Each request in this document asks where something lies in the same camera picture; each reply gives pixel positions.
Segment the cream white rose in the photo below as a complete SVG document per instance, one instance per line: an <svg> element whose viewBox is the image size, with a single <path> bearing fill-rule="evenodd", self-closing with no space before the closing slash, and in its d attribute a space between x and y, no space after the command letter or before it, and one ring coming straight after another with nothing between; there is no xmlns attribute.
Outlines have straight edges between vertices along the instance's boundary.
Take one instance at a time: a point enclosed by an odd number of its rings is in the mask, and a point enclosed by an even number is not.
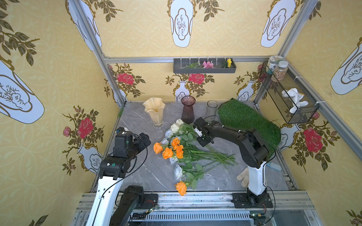
<svg viewBox="0 0 362 226"><path fill-rule="evenodd" d="M193 145L197 137L193 126L186 123L182 125L177 125L175 123L171 126L171 132L172 135L169 138L169 141L172 142L175 138L178 138L180 140L180 144L184 146Z"/></svg>
<svg viewBox="0 0 362 226"><path fill-rule="evenodd" d="M198 137L192 124L187 124L181 119L178 119L176 125L179 127L176 134L179 134L182 140L189 141Z"/></svg>

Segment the orange marigold flower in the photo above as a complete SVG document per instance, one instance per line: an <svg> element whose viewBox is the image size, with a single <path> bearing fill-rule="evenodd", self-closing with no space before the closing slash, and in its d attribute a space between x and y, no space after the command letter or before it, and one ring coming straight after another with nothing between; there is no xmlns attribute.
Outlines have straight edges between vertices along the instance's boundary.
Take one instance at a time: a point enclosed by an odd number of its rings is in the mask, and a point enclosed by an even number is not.
<svg viewBox="0 0 362 226"><path fill-rule="evenodd" d="M180 145L181 140L178 137L174 137L171 142L171 146L174 150L177 149L177 147Z"/></svg>

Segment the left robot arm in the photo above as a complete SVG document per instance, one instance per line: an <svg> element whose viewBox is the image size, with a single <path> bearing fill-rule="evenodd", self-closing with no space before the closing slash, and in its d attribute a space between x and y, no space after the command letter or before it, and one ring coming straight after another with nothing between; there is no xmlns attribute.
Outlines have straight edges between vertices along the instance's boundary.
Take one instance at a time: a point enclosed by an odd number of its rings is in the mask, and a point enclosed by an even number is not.
<svg viewBox="0 0 362 226"><path fill-rule="evenodd" d="M128 186L119 206L115 202L123 181L136 172L131 162L151 144L147 134L134 134L123 127L116 130L113 152L104 158L99 170L97 193L90 211L88 226L126 226L132 211L142 206L144 190L141 186Z"/></svg>

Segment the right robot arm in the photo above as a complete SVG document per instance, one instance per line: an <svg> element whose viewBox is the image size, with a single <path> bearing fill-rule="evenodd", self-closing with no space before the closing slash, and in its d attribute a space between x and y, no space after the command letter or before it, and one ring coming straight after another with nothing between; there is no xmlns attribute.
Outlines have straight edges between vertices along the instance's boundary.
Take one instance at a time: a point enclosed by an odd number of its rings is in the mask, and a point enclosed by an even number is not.
<svg viewBox="0 0 362 226"><path fill-rule="evenodd" d="M198 134L197 141L203 147L212 143L216 137L236 144L244 163L248 166L247 192L254 196L261 196L265 193L265 165L270 150L267 142L261 138L257 130L238 130L224 126L217 121L206 122L201 117L195 120L193 128Z"/></svg>

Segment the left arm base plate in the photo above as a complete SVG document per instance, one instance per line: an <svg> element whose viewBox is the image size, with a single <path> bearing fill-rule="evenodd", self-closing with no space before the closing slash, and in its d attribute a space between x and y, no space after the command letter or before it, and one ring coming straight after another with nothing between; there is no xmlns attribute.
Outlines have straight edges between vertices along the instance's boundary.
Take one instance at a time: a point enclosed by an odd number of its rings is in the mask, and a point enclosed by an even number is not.
<svg viewBox="0 0 362 226"><path fill-rule="evenodd" d="M158 203L158 194L149 193L149 194L133 194L133 193L124 193L121 198L122 203L120 206L129 207L131 210L141 209L149 210L156 206Z"/></svg>

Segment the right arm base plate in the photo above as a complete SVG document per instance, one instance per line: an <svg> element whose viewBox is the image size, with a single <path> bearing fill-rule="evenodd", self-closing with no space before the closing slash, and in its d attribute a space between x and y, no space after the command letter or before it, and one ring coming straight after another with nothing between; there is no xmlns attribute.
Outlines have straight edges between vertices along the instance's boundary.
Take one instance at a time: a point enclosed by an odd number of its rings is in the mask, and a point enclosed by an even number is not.
<svg viewBox="0 0 362 226"><path fill-rule="evenodd" d="M273 208L272 199L268 193L255 195L253 193L232 193L231 202L236 209Z"/></svg>

